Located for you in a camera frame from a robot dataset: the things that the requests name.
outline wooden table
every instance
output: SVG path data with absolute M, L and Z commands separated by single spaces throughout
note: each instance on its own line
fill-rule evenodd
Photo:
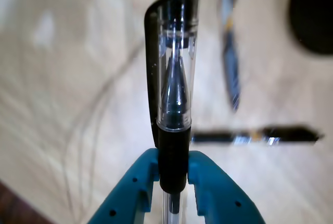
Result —
M 86 223 L 130 165 L 153 147 L 143 18 L 154 0 L 0 0 L 0 179 L 52 221 Z M 192 146 L 274 223 L 333 222 L 333 61 L 290 36 L 288 0 L 238 0 L 241 99 L 227 100 L 219 0 L 200 1 L 193 128 L 308 123 L 315 146 Z M 186 223 L 196 214 L 184 191 Z M 161 221 L 161 189 L 152 212 Z

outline pen tip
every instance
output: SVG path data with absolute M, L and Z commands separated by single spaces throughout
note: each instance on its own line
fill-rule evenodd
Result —
M 233 109 L 234 111 L 238 110 L 238 106 L 239 106 L 239 95 L 235 95 L 233 98 Z

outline screw hole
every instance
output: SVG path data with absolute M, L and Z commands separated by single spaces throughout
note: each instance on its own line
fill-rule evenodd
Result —
M 114 211 L 114 210 L 110 210 L 110 216 L 115 216 L 116 214 L 117 214 L 117 212 L 116 211 Z

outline clear plastic cap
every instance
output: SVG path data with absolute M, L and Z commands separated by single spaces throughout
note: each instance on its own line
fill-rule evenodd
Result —
M 199 0 L 169 0 L 158 7 L 157 125 L 166 131 L 191 126 Z

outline blurry pen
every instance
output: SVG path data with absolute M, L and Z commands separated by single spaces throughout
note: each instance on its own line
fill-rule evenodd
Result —
M 324 137 L 323 134 L 306 125 L 267 126 L 259 130 L 218 130 L 193 131 L 192 144 L 231 144 L 263 143 L 274 146 L 282 143 L 315 143 Z
M 234 111 L 239 106 L 238 56 L 234 40 L 233 9 L 236 0 L 221 0 L 223 64 L 229 100 Z

